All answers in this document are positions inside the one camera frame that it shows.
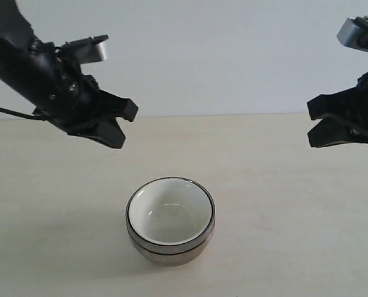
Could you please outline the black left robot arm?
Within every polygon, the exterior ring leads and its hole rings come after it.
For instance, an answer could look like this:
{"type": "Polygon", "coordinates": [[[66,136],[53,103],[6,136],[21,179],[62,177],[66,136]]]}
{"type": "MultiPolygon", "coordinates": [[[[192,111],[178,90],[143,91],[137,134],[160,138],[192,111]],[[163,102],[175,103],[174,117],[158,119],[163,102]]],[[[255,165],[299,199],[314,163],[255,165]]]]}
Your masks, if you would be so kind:
{"type": "Polygon", "coordinates": [[[117,119],[132,122],[139,108],[130,98],[102,90],[81,68],[106,59],[108,38],[44,43],[15,1],[0,1],[0,80],[35,106],[32,114],[0,112],[47,121],[70,136],[121,149],[126,136],[117,119]]]}

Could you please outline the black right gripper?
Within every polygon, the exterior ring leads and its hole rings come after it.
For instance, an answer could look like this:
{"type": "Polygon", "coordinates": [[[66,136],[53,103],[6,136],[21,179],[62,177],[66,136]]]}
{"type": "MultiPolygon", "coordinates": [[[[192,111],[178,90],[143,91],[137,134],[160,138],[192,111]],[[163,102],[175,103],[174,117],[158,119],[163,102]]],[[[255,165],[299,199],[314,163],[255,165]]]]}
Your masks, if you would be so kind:
{"type": "Polygon", "coordinates": [[[312,148],[368,144],[368,72],[358,78],[355,87],[311,99],[307,109],[312,121],[322,119],[307,133],[312,148]]]}

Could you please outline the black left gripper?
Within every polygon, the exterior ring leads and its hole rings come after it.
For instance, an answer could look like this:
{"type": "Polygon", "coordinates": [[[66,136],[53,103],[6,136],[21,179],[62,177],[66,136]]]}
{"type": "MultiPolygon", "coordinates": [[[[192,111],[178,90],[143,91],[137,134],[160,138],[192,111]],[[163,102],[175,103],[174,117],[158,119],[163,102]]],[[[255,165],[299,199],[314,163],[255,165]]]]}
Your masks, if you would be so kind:
{"type": "Polygon", "coordinates": [[[61,46],[51,43],[39,50],[48,55],[46,69],[52,81],[46,85],[48,93],[44,103],[34,104],[33,117],[49,121],[70,136],[121,149],[126,136],[117,120],[112,118],[133,121],[139,107],[130,98],[100,90],[94,76],[84,74],[78,60],[71,55],[62,55],[60,49],[61,46]],[[94,117],[94,113],[96,119],[102,120],[85,123],[94,117]]]}

